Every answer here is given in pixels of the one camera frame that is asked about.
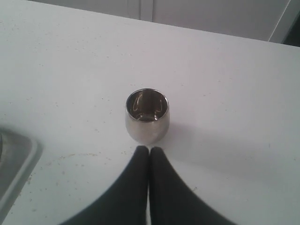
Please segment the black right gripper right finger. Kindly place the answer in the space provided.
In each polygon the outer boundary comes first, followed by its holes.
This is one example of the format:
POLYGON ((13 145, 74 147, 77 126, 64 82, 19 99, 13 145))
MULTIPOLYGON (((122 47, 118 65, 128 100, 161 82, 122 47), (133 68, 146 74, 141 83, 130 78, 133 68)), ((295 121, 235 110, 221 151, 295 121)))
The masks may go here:
POLYGON ((150 151, 149 194, 153 225, 234 224, 185 184, 160 147, 150 151))

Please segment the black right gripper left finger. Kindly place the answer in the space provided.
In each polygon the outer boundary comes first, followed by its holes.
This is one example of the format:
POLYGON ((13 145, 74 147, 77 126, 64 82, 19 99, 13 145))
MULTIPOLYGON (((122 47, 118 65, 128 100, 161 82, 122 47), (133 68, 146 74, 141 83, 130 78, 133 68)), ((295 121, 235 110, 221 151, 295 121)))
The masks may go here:
POLYGON ((145 225, 149 149, 137 146, 117 180, 91 205, 64 225, 145 225))

